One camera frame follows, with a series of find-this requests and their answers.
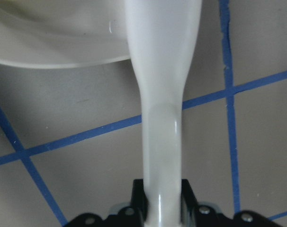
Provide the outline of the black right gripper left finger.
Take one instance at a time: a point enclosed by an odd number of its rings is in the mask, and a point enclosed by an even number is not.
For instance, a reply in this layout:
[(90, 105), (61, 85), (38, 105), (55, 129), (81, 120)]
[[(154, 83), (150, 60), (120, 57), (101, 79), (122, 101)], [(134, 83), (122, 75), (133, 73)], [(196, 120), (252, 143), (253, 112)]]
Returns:
[(144, 192), (143, 179), (133, 181), (130, 207), (133, 211), (131, 219), (135, 227), (144, 227), (148, 215), (148, 200)]

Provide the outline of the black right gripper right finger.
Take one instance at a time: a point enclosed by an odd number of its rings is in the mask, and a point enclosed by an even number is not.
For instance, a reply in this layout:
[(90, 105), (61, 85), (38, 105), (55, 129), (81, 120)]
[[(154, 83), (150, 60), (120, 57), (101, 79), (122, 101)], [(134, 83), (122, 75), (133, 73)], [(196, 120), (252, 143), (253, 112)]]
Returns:
[(194, 195), (192, 187), (187, 179), (181, 182), (181, 223), (195, 224), (195, 207), (198, 201)]

